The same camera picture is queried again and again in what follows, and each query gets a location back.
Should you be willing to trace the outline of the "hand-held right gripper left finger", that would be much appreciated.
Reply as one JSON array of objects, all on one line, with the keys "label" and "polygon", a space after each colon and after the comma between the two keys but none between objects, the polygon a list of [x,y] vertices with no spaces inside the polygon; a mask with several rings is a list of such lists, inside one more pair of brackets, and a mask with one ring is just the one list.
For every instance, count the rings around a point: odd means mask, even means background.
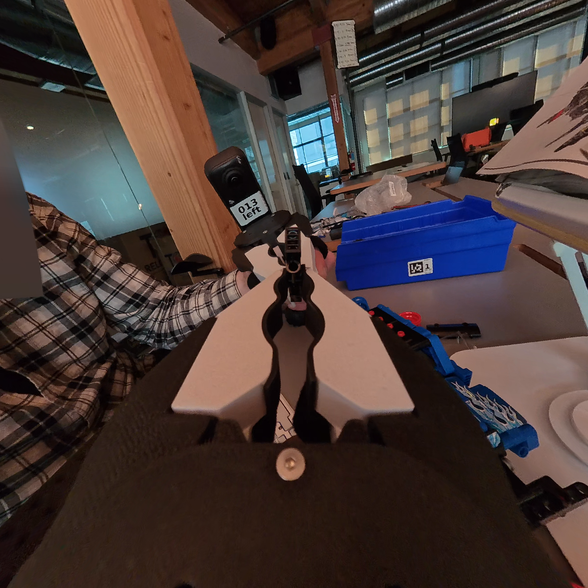
[{"label": "hand-held right gripper left finger", "polygon": [[213,321],[172,401],[174,413],[233,420],[251,437],[258,423],[276,426],[281,381],[274,339],[283,327],[284,274],[267,277]]}]

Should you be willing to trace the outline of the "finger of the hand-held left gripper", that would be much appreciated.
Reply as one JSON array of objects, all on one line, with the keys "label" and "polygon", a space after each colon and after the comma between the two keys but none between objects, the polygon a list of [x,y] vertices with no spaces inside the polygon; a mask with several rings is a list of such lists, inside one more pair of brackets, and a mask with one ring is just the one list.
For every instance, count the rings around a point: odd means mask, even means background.
[{"label": "finger of the hand-held left gripper", "polygon": [[315,247],[311,238],[303,231],[300,231],[300,265],[305,267],[306,273],[318,273]]},{"label": "finger of the hand-held left gripper", "polygon": [[249,272],[262,282],[275,272],[283,271],[283,243],[263,244],[255,246],[245,253],[244,272]]}]

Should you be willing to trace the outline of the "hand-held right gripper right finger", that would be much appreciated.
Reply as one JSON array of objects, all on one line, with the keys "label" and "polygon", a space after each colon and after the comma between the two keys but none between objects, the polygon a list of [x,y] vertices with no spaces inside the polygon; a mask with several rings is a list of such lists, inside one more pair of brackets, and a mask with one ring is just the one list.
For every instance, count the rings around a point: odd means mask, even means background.
[{"label": "hand-held right gripper right finger", "polygon": [[411,414],[415,404],[369,313],[312,270],[301,291],[312,342],[296,404],[298,437],[337,437],[352,420]]}]

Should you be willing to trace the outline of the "black brick beam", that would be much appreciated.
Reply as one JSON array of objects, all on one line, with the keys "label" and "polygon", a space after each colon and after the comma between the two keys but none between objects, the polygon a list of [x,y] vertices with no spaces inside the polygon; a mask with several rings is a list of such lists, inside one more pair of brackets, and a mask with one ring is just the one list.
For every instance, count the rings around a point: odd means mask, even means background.
[{"label": "black brick beam", "polygon": [[302,236],[300,229],[296,227],[287,228],[285,231],[284,264],[289,274],[288,291],[292,305],[303,301],[305,266],[302,264]]}]

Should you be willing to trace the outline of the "blue black toy brick truck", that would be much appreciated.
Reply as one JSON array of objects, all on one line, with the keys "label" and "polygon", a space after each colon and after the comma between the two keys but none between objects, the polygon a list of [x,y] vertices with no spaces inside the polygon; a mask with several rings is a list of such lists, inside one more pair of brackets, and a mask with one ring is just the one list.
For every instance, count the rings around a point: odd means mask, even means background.
[{"label": "blue black toy brick truck", "polygon": [[437,335],[422,325],[411,324],[384,305],[371,307],[368,313],[371,318],[383,322],[413,351],[427,357],[434,370],[465,403],[498,454],[517,504],[533,529],[546,526],[587,503],[584,482],[576,481],[561,487],[551,477],[542,476],[525,484],[514,473],[506,453],[510,451],[520,458],[528,457],[539,447],[537,431],[494,391],[483,385],[472,385],[472,371],[450,359]]}]

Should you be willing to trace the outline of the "person's left forearm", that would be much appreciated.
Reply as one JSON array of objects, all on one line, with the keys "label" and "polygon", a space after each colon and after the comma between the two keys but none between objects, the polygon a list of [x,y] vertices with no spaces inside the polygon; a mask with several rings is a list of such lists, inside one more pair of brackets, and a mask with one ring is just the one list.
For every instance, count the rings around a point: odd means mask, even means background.
[{"label": "person's left forearm", "polygon": [[57,284],[74,302],[92,302],[110,324],[156,349],[172,349],[200,324],[217,317],[246,294],[251,271],[236,270],[221,278],[177,287],[158,282],[113,249],[101,246],[75,222],[40,232],[43,246],[63,254],[47,262]]}]

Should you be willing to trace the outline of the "black office chair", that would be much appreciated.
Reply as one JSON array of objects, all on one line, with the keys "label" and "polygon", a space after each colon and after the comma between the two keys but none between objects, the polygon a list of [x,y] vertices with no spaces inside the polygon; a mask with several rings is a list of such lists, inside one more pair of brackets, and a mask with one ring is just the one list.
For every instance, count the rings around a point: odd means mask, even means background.
[{"label": "black office chair", "polygon": [[320,192],[303,165],[293,165],[293,173],[303,192],[308,218],[313,219],[324,208]]}]

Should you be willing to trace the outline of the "sticker sheet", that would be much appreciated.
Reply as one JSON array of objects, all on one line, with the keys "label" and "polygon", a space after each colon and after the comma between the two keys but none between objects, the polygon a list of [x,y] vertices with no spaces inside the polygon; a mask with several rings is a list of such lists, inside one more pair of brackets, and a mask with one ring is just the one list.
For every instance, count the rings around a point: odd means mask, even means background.
[{"label": "sticker sheet", "polygon": [[290,406],[287,399],[281,394],[276,410],[274,443],[285,443],[287,440],[296,436],[296,431],[293,426],[294,413],[295,409]]}]

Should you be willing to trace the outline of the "clear plastic bag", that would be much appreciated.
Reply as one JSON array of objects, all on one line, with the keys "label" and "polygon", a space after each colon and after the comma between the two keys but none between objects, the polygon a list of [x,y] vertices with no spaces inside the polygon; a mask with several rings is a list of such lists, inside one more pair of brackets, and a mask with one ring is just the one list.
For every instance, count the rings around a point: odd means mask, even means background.
[{"label": "clear plastic bag", "polygon": [[408,181],[399,175],[385,174],[378,183],[365,188],[355,198],[355,208],[365,216],[371,217],[391,212],[397,206],[408,205],[412,195],[408,191]]}]

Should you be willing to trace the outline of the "black cylinder part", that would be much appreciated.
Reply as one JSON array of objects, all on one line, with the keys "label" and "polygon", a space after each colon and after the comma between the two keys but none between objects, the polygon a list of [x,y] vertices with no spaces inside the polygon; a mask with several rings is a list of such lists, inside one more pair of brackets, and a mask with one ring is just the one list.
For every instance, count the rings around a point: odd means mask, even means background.
[{"label": "black cylinder part", "polygon": [[481,337],[481,330],[476,323],[435,323],[426,325],[426,329],[430,333],[437,335],[439,339],[457,339],[460,337],[479,339]]}]

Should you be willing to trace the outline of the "blue storage bin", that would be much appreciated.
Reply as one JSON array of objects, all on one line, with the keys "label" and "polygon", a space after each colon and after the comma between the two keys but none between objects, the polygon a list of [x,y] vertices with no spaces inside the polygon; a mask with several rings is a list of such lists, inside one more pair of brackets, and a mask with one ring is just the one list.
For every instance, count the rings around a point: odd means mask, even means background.
[{"label": "blue storage bin", "polygon": [[350,220],[335,276],[363,290],[501,272],[515,227],[490,201],[470,195]]}]

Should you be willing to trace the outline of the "cardboard box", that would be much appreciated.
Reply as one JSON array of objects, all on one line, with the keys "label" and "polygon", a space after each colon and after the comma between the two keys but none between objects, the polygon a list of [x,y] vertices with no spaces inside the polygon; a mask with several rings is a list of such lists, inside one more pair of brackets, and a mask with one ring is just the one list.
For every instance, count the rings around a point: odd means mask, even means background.
[{"label": "cardboard box", "polygon": [[101,239],[99,243],[118,251],[124,263],[135,265],[158,281],[173,283],[171,271],[179,252],[165,222]]}]

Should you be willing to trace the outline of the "white book stand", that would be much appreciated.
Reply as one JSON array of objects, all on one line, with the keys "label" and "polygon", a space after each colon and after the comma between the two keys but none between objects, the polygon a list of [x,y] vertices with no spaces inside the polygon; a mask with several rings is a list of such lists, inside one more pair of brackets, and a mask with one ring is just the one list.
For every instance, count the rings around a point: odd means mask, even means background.
[{"label": "white book stand", "polygon": [[537,430],[539,448],[512,457],[522,481],[587,484],[587,202],[512,186],[492,205],[518,224],[503,271],[452,289],[482,333],[454,358]]}]

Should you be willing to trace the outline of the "person's plaid shirt torso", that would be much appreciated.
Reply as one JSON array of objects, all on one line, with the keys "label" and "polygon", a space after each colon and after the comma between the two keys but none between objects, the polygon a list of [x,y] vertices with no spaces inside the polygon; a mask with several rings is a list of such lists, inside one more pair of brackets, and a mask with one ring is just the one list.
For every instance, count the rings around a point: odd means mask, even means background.
[{"label": "person's plaid shirt torso", "polygon": [[42,293],[1,300],[1,524],[152,365],[151,357],[119,356],[112,333],[124,332],[92,302],[74,302],[57,284],[56,271],[45,268],[63,254],[44,247],[40,232],[77,222],[40,197],[26,196]]}]

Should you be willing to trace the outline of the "white printed paper notice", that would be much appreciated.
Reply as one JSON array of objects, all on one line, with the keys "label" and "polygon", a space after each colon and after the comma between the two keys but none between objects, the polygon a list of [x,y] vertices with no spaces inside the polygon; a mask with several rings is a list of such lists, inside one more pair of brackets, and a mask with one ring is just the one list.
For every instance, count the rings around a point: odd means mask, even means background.
[{"label": "white printed paper notice", "polygon": [[355,20],[345,19],[333,21],[331,27],[337,69],[357,68],[359,66],[359,60],[357,56]]}]

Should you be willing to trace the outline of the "orange chair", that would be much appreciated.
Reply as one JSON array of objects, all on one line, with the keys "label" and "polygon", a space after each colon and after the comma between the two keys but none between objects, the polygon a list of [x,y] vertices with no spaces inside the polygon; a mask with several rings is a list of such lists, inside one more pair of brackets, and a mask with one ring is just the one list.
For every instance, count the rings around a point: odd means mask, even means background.
[{"label": "orange chair", "polygon": [[461,142],[466,152],[489,146],[492,142],[492,129],[487,126],[481,130],[463,134],[461,136]]}]

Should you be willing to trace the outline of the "black computer monitor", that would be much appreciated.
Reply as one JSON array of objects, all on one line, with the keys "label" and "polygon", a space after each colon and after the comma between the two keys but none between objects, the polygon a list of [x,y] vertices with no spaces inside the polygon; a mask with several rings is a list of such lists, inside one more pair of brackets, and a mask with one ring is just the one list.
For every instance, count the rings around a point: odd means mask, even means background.
[{"label": "black computer monitor", "polygon": [[535,103],[537,71],[452,99],[452,134],[468,134],[489,126],[492,119],[510,121],[511,111]]}]

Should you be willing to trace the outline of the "instruction booklet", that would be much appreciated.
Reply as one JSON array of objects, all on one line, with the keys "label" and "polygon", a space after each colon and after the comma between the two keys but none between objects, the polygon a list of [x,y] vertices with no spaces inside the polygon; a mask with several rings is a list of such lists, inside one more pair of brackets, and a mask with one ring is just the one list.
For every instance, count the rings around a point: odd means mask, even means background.
[{"label": "instruction booklet", "polygon": [[556,171],[587,179],[587,60],[478,175]]}]

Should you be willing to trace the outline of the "black wall speaker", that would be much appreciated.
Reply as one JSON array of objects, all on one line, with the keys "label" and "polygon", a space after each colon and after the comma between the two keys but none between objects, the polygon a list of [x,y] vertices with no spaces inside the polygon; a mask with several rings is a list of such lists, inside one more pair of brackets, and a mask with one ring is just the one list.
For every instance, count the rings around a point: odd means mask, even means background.
[{"label": "black wall speaker", "polygon": [[273,80],[280,99],[287,101],[302,95],[299,69],[295,65],[287,65],[273,73]]}]

